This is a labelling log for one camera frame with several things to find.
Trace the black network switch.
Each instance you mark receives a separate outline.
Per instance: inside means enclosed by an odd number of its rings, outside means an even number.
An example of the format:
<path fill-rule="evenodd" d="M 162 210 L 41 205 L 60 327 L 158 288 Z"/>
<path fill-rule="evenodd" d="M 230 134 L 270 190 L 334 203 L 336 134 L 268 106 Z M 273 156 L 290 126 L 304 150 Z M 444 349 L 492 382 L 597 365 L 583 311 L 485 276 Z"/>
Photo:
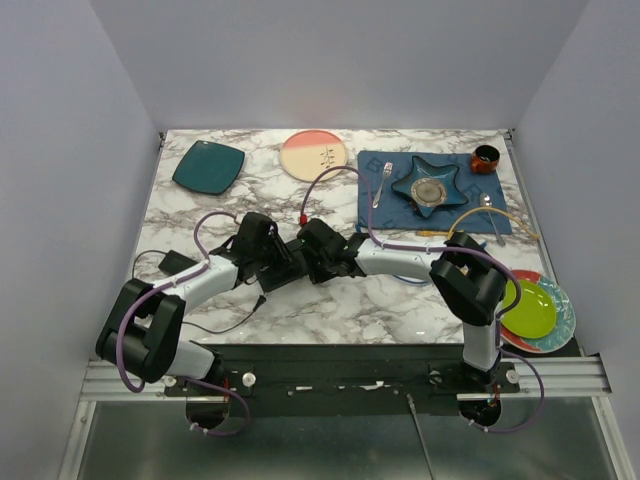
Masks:
<path fill-rule="evenodd" d="M 308 275 L 308 268 L 300 250 L 291 251 L 285 259 L 277 259 L 257 274 L 264 293 L 273 292 Z"/>

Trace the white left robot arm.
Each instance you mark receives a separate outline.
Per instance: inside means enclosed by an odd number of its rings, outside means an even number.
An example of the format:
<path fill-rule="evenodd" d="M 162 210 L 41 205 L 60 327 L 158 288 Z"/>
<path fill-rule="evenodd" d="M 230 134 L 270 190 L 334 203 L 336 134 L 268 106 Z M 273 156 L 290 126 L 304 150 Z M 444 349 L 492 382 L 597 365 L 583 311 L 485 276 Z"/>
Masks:
<path fill-rule="evenodd" d="M 213 250 L 200 240 L 203 224 L 199 220 L 193 233 L 203 259 L 155 283 L 127 281 L 99 334 L 97 355 L 116 366 L 131 392 L 173 376 L 187 377 L 201 395 L 214 393 L 222 372 L 211 350 L 180 339 L 186 314 L 252 278 L 268 293 L 307 273 L 301 243 L 284 242 L 263 214 L 246 214 L 237 233 Z"/>

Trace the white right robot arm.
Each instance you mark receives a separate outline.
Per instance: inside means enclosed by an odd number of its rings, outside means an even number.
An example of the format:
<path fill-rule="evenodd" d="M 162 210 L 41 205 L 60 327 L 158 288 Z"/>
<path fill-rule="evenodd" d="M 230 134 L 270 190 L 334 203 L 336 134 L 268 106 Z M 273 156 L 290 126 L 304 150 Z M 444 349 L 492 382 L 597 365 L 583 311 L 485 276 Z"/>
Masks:
<path fill-rule="evenodd" d="M 297 239 L 314 283 L 335 277 L 391 275 L 426 280 L 439 291 L 463 324 L 460 379 L 480 392 L 496 380 L 499 352 L 497 318 L 512 272 L 469 235 L 442 244 L 383 242 L 371 232 L 343 237 L 324 221 L 300 219 Z"/>

